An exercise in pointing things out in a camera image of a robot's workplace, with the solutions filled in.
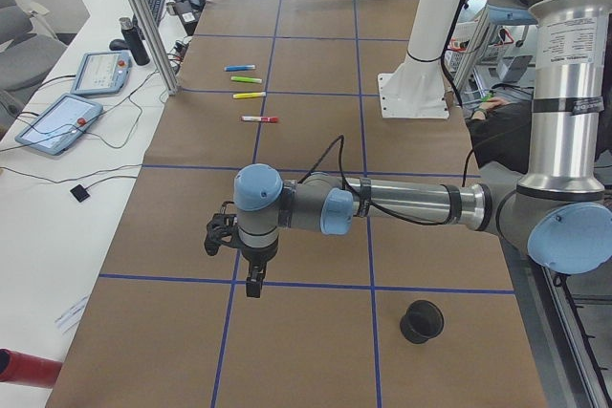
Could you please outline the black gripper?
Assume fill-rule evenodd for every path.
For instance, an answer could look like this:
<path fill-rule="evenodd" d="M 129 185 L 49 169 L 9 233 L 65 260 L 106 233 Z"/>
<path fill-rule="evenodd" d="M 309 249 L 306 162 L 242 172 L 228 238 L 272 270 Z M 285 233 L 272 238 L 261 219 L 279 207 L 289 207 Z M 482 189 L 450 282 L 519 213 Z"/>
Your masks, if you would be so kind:
<path fill-rule="evenodd" d="M 277 244 L 266 247 L 246 247 L 242 251 L 243 258 L 248 262 L 248 275 L 246 278 L 246 294 L 248 297 L 260 297 L 267 264 L 277 253 Z"/>

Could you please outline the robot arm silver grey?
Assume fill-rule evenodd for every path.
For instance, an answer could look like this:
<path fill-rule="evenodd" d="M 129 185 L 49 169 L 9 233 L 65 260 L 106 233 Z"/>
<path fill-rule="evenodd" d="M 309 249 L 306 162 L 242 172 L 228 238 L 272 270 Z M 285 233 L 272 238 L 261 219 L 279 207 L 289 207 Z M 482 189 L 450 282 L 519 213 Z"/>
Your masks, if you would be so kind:
<path fill-rule="evenodd" d="M 456 187 L 317 172 L 285 181 L 266 164 L 249 165 L 235 178 L 237 213 L 229 220 L 232 242 L 249 263 L 248 296 L 261 293 L 280 228 L 343 235 L 354 218 L 368 215 L 487 231 L 559 273 L 583 273 L 610 258 L 611 213 L 593 170 L 611 0 L 489 4 L 527 10 L 537 24 L 527 173 L 513 186 Z"/>

